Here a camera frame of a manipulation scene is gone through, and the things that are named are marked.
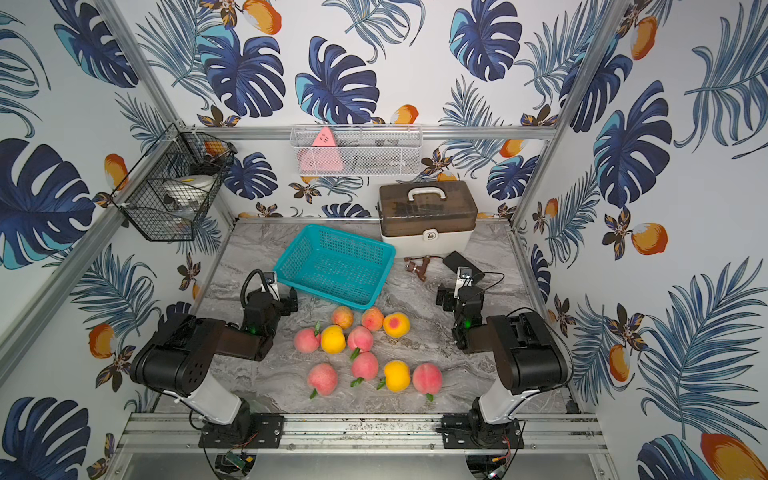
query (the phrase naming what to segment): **black device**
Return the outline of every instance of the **black device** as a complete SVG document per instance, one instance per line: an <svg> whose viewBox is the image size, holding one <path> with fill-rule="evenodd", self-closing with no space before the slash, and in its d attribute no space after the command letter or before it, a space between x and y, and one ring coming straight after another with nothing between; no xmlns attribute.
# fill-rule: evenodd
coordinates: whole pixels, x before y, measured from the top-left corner
<svg viewBox="0 0 768 480"><path fill-rule="evenodd" d="M485 278L485 273L483 273L482 270L480 270L475 266L475 264L464 258L463 255L455 250L446 255L445 258L442 259L442 262L446 267L453 270L455 273L458 273L458 268L460 266L468 266L470 269L472 269L472 278L475 282L479 282Z"/></svg>

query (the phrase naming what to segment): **metal rail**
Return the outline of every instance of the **metal rail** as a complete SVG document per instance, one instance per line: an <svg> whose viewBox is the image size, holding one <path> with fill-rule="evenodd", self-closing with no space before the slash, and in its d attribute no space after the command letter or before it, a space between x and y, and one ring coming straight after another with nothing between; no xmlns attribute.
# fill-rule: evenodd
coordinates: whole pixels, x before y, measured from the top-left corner
<svg viewBox="0 0 768 480"><path fill-rule="evenodd" d="M489 455L502 450L444 449L435 432L441 415L286 414L278 449L245 449L260 455L380 454ZM594 415L524 414L524 448L519 454L571 453L606 455L602 430ZM123 454L197 453L200 432L186 413L131 415L118 449ZM225 453L227 449L208 449Z"/></svg>
<svg viewBox="0 0 768 480"><path fill-rule="evenodd" d="M525 215L523 214L527 211L528 205L533 201L533 197L536 195L536 190L539 188L539 186L541 186L542 179L544 178L545 174L547 173L547 169L551 164L551 159L554 156L554 153L560 147L563 135L565 135L565 132L570 129L569 124L571 123L571 119L578 112L581 99L584 97L584 94L587 93L589 84L592 82L592 78L594 77L595 72L597 72L598 68L600 67L600 63L605 56L608 45L610 45L614 39L616 28L619 26L621 17L624 16L624 13L627 11L627 6L629 6L630 3L630 0L605 1L610 2L611 5L608 7L605 13L603 23L600 25L598 31L594 34L594 39L590 44L589 49L584 56L584 60L581 63L581 68L579 68L579 72L576 75L574 86L571 89L571 92L568 94L568 99L565 101L565 106L558 116L560 119L558 121L559 127L555 132L554 137L552 138L552 142L547 145L544 151L542 151L539 155L536 170L531 176L531 180L528 182L528 185L525 187L523 198L520 200L520 204L518 205L517 209L520 214L515 215L514 219L512 220L513 230L516 230L519 227L520 222L524 220Z"/></svg>

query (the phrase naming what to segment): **pink peach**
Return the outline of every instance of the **pink peach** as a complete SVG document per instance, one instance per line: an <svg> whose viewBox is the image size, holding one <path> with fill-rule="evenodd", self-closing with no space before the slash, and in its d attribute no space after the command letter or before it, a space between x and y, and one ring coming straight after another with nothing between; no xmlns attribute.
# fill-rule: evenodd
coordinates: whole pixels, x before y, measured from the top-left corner
<svg viewBox="0 0 768 480"><path fill-rule="evenodd" d="M312 353L320 348L320 335L315 335L315 329L300 330L293 338L293 345L301 353Z"/></svg>
<svg viewBox="0 0 768 480"><path fill-rule="evenodd" d="M355 314L352 313L352 309L350 309L348 306L340 306L336 308L336 310L333 310L331 321L335 325L338 325L342 329L346 330L350 328L355 322Z"/></svg>
<svg viewBox="0 0 768 480"><path fill-rule="evenodd" d="M350 350L360 349L360 352L370 352L373 347L373 335L366 327L358 326L349 333L346 344Z"/></svg>
<svg viewBox="0 0 768 480"><path fill-rule="evenodd" d="M362 313L361 323L362 326L366 327L368 330L375 332L382 328L382 325L384 324L384 314L381 310L372 306Z"/></svg>
<svg viewBox="0 0 768 480"><path fill-rule="evenodd" d="M371 352L364 352L352 362L352 376L356 378L351 386L357 386L363 380L370 382L379 374L379 360Z"/></svg>
<svg viewBox="0 0 768 480"><path fill-rule="evenodd" d="M310 395L311 399L315 398L318 393L321 396L330 395L338 383L339 376L329 363L315 365L306 377L306 384L314 388L312 395Z"/></svg>
<svg viewBox="0 0 768 480"><path fill-rule="evenodd" d="M419 393L427 395L429 401L442 387L442 373L431 363L422 363L413 371L413 386Z"/></svg>

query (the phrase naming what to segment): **orange mango print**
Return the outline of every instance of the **orange mango print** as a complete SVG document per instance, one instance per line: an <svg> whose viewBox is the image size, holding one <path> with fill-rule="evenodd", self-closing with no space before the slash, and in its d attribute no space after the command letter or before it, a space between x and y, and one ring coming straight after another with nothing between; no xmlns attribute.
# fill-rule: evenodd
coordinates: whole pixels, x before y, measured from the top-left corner
<svg viewBox="0 0 768 480"><path fill-rule="evenodd" d="M643 255L663 252L668 240L667 231L658 223L641 223L632 229L632 244Z"/></svg>
<svg viewBox="0 0 768 480"><path fill-rule="evenodd" d="M392 115L390 124L398 125L410 125L416 121L416 117L419 116L419 111L413 105L403 105Z"/></svg>
<svg viewBox="0 0 768 480"><path fill-rule="evenodd" d="M120 185L120 182L128 175L128 169L125 167L123 157L118 154L107 155L104 159L104 175L107 178L107 185L117 188L118 192L123 190L128 185L127 181Z"/></svg>
<svg viewBox="0 0 768 480"><path fill-rule="evenodd" d="M114 330L106 323L96 325L88 334L91 355L97 359L108 359L114 351Z"/></svg>
<svg viewBox="0 0 768 480"><path fill-rule="evenodd" d="M520 153L524 142L525 140L507 140L498 152L504 158L512 158Z"/></svg>
<svg viewBox="0 0 768 480"><path fill-rule="evenodd" d="M646 17L640 20L632 37L632 58L640 60L654 47L656 29L659 24L656 17Z"/></svg>
<svg viewBox="0 0 768 480"><path fill-rule="evenodd" d="M627 349L621 345L614 345L608 354L608 362L611 364L611 376L619 382L626 382L629 378L629 363L627 362Z"/></svg>
<svg viewBox="0 0 768 480"><path fill-rule="evenodd" d="M703 433L701 452L712 471L723 480L768 479L765 465L739 439L720 433Z"/></svg>
<svg viewBox="0 0 768 480"><path fill-rule="evenodd" d="M283 17L266 0L245 0L245 19L267 35L275 35L283 27Z"/></svg>

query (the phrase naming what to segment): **tropical leaf wallpaper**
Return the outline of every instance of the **tropical leaf wallpaper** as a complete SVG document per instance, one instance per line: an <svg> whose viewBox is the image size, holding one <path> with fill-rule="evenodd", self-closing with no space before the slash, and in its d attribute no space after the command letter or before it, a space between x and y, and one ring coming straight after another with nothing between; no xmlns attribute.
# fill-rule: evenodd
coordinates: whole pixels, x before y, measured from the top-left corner
<svg viewBox="0 0 768 480"><path fill-rule="evenodd" d="M544 102L553 81L567 97L590 22L577 10L532 45L526 65L553 72L535 82ZM576 397L624 479L768 478L768 276L753 220L767 38L765 0L632 0L516 213ZM566 54L570 74L551 63Z"/></svg>
<svg viewBox="0 0 768 480"><path fill-rule="evenodd" d="M265 55L246 48L238 65L222 68L250 68ZM165 123L89 0L3 5L0 59L2 334L76 251L107 208L104 192L121 185ZM200 86L200 75L189 78L185 86ZM214 89L208 97L217 98ZM331 185L345 186L354 184ZM118 229L0 389L0 478L107 474L129 414L156 399L129 378L134 354L169 313L200 299L230 225L211 210L194 241L175 244ZM181 276L187 258L192 271ZM189 288L180 290L183 278Z"/></svg>
<svg viewBox="0 0 768 480"><path fill-rule="evenodd" d="M280 0L140 0L123 15L187 124L537 127L557 123L605 5L312 0L292 8ZM631 63L626 55L607 59L591 87L594 100L584 106L582 116L590 116L583 128L604 113L605 92L615 94ZM125 94L121 105L136 138L156 135L152 111ZM234 143L239 160L223 193L242 217L326 217L331 205L344 203L375 217L380 185L435 180L467 181L482 217L507 217L544 147L503 138L427 141L416 177L338 180L297 175L287 141Z"/></svg>

